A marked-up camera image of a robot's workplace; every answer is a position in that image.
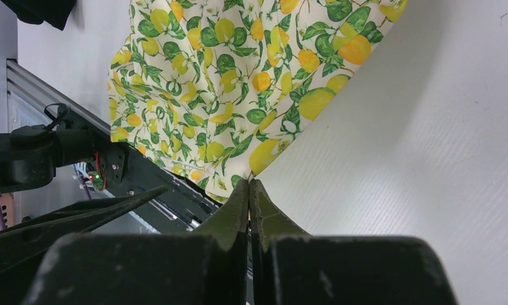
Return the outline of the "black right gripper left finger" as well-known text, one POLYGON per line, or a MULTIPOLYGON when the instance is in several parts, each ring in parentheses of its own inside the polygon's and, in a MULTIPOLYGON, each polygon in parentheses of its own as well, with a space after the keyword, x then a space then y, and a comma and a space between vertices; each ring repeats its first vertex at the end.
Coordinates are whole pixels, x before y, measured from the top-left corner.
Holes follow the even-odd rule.
POLYGON ((68 234, 46 253, 24 304, 245 304, 249 183, 196 229, 68 234))

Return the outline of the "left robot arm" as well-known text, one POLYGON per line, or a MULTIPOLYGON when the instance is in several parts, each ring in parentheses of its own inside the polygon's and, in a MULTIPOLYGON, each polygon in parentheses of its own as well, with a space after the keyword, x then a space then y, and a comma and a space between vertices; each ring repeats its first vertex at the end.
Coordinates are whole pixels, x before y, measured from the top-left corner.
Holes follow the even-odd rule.
MULTIPOLYGON (((48 109, 48 125, 23 126, 0 133, 0 193, 48 185, 57 168, 94 161, 104 182, 118 184, 122 174, 111 165, 124 165, 127 151, 94 126, 76 126, 70 110, 57 104, 48 109)), ((20 304, 48 249, 61 237, 89 233, 129 213, 166 191, 158 186, 129 197, 80 201, 0 230, 0 304, 20 304)))

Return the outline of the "lemon print skirt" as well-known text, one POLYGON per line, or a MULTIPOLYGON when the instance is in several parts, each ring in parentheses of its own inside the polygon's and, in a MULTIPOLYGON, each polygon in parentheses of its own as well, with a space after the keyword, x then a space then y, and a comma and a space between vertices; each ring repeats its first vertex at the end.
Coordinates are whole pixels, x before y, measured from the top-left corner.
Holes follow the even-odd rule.
POLYGON ((111 140, 225 202, 327 107, 406 1, 131 1, 111 140))

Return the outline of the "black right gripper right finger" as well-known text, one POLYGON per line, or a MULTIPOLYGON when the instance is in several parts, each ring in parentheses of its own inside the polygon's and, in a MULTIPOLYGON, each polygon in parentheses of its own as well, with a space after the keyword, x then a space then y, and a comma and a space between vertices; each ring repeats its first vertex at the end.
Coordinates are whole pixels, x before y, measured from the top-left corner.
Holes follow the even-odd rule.
POLYGON ((456 304, 440 258, 412 236, 314 236, 249 184, 256 304, 456 304))

